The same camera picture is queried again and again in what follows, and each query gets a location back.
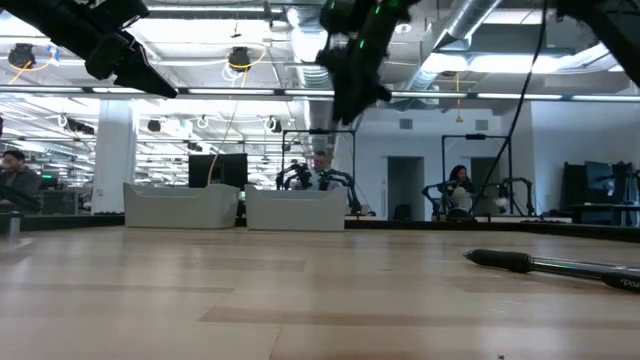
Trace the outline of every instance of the black monitor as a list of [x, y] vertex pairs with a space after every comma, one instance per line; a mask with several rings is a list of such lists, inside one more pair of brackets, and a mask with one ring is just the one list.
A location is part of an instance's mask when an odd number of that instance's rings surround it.
[[220, 154], [214, 165], [211, 179], [207, 179], [215, 157], [215, 155], [189, 155], [189, 187], [203, 188], [207, 184], [217, 183], [244, 190], [244, 185], [249, 182], [247, 154]]
[[611, 203], [615, 190], [615, 176], [611, 164], [585, 161], [587, 173], [587, 201], [592, 203]]
[[40, 190], [58, 190], [59, 179], [57, 175], [42, 174], [40, 179]]
[[615, 188], [615, 176], [611, 164], [585, 161], [587, 187], [591, 190], [611, 190]]

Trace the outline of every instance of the wooden table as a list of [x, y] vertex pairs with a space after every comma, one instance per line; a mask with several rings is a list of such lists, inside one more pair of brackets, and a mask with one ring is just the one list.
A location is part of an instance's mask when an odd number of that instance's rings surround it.
[[638, 359], [640, 297], [469, 263], [470, 248], [640, 265], [524, 233], [30, 233], [0, 257], [3, 359]]

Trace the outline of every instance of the ceiling light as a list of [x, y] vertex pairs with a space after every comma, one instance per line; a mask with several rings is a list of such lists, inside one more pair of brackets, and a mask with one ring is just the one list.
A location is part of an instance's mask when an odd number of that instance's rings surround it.
[[[498, 94], [498, 93], [480, 93], [477, 95], [478, 99], [496, 99], [496, 100], [517, 100], [520, 99], [520, 94]], [[525, 100], [560, 100], [562, 95], [547, 95], [547, 94], [525, 94]]]
[[420, 98], [420, 99], [464, 99], [467, 97], [466, 93], [455, 92], [437, 92], [437, 91], [394, 91], [392, 93], [394, 97], [404, 98]]
[[285, 90], [289, 96], [333, 96], [333, 90]]
[[110, 93], [110, 94], [142, 94], [144, 93], [143, 91], [140, 91], [138, 89], [132, 89], [132, 88], [117, 88], [117, 87], [113, 87], [113, 88], [93, 88], [92, 89], [93, 92], [97, 92], [97, 93]]
[[420, 69], [424, 72], [441, 73], [445, 71], [467, 71], [468, 67], [468, 61], [464, 56], [432, 53]]
[[274, 95], [273, 90], [260, 89], [189, 89], [190, 94], [200, 95]]
[[[531, 70], [532, 55], [480, 55], [471, 60], [469, 71], [484, 73], [526, 74]], [[536, 74], [549, 74], [558, 70], [560, 58], [538, 57], [533, 66]]]
[[574, 95], [573, 101], [593, 101], [593, 102], [640, 102], [640, 96], [621, 95]]
[[0, 86], [0, 92], [8, 93], [77, 93], [82, 88], [71, 86]]
[[[150, 5], [147, 6], [150, 11], [218, 11], [218, 12], [263, 12], [264, 8], [257, 6], [171, 6], [171, 5]], [[281, 9], [271, 10], [275, 14], [281, 14]]]
[[396, 26], [394, 32], [396, 34], [406, 34], [409, 31], [411, 31], [411, 25], [409, 24], [400, 24], [398, 26]]

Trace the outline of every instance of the metal frame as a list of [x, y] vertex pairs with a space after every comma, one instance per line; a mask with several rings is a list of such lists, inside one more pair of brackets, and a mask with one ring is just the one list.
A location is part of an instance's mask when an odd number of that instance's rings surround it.
[[322, 129], [311, 129], [311, 130], [282, 130], [282, 160], [281, 160], [281, 171], [284, 171], [284, 148], [286, 146], [286, 137], [287, 134], [309, 134], [309, 135], [331, 135], [331, 134], [350, 134], [353, 138], [353, 151], [351, 152], [351, 177], [353, 178], [353, 188], [351, 189], [354, 194], [356, 194], [356, 131], [355, 130], [322, 130]]
[[[447, 181], [447, 169], [446, 169], [446, 140], [448, 138], [455, 139], [465, 139], [469, 141], [484, 141], [486, 139], [504, 139], [504, 141], [508, 141], [507, 150], [509, 154], [507, 155], [508, 159], [508, 168], [509, 168], [509, 179], [513, 178], [513, 153], [511, 151], [511, 141], [508, 136], [505, 135], [485, 135], [485, 134], [467, 134], [467, 135], [442, 135], [442, 142], [440, 144], [440, 152], [442, 153], [442, 182]], [[513, 214], [513, 183], [509, 183], [509, 211]], [[446, 213], [446, 205], [443, 205], [442, 209]]]

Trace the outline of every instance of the pillar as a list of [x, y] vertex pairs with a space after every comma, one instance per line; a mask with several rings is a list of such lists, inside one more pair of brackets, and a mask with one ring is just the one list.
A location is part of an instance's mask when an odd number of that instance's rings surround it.
[[138, 115], [130, 100], [102, 100], [98, 121], [91, 213], [122, 213], [122, 184], [133, 183]]

